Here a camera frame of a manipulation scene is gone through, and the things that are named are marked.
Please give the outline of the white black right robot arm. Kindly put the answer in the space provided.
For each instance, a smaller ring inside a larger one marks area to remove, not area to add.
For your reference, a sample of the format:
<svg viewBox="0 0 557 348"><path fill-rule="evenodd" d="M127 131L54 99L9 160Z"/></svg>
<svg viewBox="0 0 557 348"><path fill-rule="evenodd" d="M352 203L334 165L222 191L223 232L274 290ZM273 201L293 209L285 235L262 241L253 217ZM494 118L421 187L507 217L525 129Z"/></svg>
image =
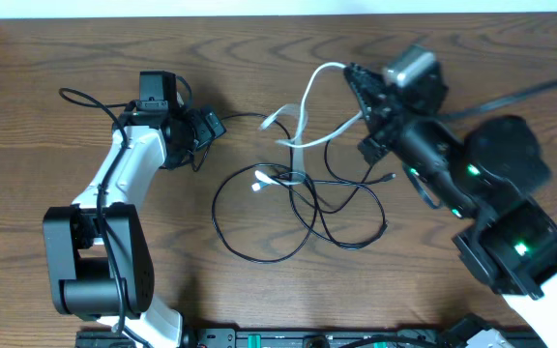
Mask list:
<svg viewBox="0 0 557 348"><path fill-rule="evenodd" d="M396 155L443 206L469 219L454 236L463 264L557 347L557 225L533 197L550 171L526 121L501 116L455 136L439 115L447 94L439 64L406 84L358 65L344 76L366 120L366 161Z"/></svg>

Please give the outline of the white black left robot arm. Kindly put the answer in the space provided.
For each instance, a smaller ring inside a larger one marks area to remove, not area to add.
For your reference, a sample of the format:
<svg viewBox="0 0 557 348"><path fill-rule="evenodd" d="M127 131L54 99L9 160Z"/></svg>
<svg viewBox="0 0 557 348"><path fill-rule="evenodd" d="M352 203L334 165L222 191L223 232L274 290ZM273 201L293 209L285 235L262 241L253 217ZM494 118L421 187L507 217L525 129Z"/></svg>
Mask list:
<svg viewBox="0 0 557 348"><path fill-rule="evenodd" d="M187 81L165 71L139 75L139 97L113 105L71 88L62 99L112 120L112 144L97 174L68 206L49 208L43 233L55 309L110 327L131 347L194 347L196 332L155 293L155 272L138 216L156 173L198 171L226 129L209 107L178 91Z"/></svg>

